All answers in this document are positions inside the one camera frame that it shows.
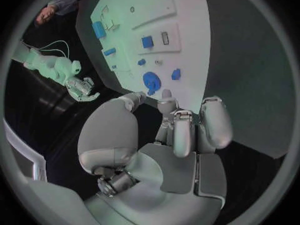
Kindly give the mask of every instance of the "man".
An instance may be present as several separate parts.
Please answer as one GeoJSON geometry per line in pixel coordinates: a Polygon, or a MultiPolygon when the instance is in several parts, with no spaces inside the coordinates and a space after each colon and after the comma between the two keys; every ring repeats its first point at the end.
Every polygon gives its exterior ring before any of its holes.
{"type": "Polygon", "coordinates": [[[78,9],[80,0],[52,0],[36,17],[34,23],[40,26],[53,18],[55,14],[63,16],[78,9]]]}

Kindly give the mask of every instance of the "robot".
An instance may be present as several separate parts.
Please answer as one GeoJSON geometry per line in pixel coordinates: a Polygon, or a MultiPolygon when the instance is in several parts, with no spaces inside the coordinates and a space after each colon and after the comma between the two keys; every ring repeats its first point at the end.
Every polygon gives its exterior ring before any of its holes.
{"type": "Polygon", "coordinates": [[[94,82],[90,77],[83,80],[76,77],[81,71],[79,61],[71,62],[67,57],[42,55],[37,48],[28,48],[21,41],[12,59],[22,63],[25,68],[38,70],[43,77],[65,86],[77,102],[93,101],[100,95],[98,92],[91,95],[94,82]]]}
{"type": "Polygon", "coordinates": [[[79,162],[87,173],[99,176],[97,209],[104,202],[122,217],[130,215],[133,224],[152,224],[153,219],[164,225],[213,224],[227,193],[225,170],[215,151],[233,138],[223,101],[205,98],[196,115],[180,109],[171,91],[164,90],[157,101],[162,122],[155,141],[138,150],[132,112],[145,99],[145,93],[133,92],[109,100],[81,130],[79,162]]]}

